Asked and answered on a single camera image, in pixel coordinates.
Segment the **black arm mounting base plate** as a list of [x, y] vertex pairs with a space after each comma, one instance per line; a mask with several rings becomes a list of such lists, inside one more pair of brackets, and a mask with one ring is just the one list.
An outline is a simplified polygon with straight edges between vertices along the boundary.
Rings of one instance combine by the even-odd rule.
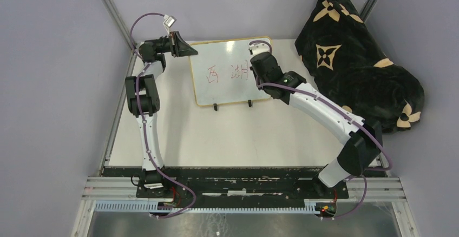
[[348, 199], [344, 182], [333, 188], [317, 179], [318, 167], [167, 167], [163, 172], [140, 168], [103, 170], [103, 177], [125, 177], [138, 198], [167, 198], [178, 208], [296, 208], [306, 199], [333, 202]]

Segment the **yellow framed whiteboard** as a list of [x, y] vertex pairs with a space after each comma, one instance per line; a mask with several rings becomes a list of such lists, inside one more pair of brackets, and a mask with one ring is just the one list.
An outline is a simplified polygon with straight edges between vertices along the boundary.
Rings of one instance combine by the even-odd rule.
[[198, 51], [190, 56], [195, 100], [198, 106], [242, 103], [266, 100], [269, 97], [257, 88], [250, 70], [249, 46], [256, 43], [271, 45], [271, 39], [252, 37], [221, 41], [195, 42]]

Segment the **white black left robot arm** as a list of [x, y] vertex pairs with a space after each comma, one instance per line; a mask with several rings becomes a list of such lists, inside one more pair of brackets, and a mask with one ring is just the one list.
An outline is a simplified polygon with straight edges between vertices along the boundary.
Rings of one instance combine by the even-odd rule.
[[156, 80], [165, 72], [165, 54], [172, 57], [197, 55], [178, 31], [171, 31], [168, 36], [144, 41], [139, 46], [143, 67], [137, 75], [128, 76], [124, 85], [130, 113], [135, 116], [141, 135], [142, 171], [138, 186], [149, 190], [157, 197], [164, 197], [171, 187], [178, 186], [191, 194], [194, 192], [183, 183], [166, 175], [165, 163], [161, 156], [158, 136], [158, 114], [160, 96]]

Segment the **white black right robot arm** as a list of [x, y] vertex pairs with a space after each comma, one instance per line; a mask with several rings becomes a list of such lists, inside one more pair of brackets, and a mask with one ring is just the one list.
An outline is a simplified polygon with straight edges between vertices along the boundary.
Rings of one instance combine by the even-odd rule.
[[338, 183], [362, 175], [382, 152], [381, 124], [340, 107], [296, 72], [283, 72], [270, 52], [250, 53], [250, 69], [259, 90], [309, 115], [343, 145], [338, 156], [313, 178], [313, 192], [326, 198]]

